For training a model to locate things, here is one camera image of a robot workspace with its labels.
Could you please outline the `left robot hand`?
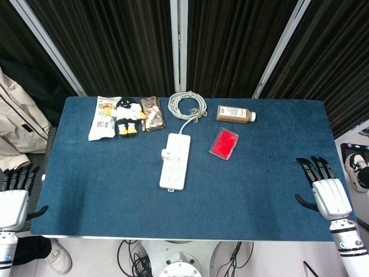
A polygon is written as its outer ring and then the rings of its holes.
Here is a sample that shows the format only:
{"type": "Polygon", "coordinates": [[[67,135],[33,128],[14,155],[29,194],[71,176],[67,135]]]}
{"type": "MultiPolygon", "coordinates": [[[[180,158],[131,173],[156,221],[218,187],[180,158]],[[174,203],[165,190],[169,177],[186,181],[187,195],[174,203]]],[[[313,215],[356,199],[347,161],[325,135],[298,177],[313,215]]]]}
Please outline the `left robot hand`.
{"type": "Polygon", "coordinates": [[[39,166],[31,164],[19,169],[5,170],[1,181],[1,231],[18,231],[26,221],[46,213],[48,206],[35,212],[28,212],[39,166]]]}

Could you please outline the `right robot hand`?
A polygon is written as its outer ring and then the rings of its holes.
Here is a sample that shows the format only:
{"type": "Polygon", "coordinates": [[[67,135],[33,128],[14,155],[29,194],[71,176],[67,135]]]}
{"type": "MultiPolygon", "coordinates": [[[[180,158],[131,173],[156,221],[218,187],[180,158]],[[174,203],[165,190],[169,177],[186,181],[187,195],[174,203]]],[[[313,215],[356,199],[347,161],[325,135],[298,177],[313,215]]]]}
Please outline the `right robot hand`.
{"type": "Polygon", "coordinates": [[[315,202],[306,201],[301,195],[295,199],[304,208],[319,212],[329,221],[345,219],[352,212],[352,207],[341,181],[335,177],[331,165],[322,157],[311,160],[297,158],[310,185],[315,202]]]}

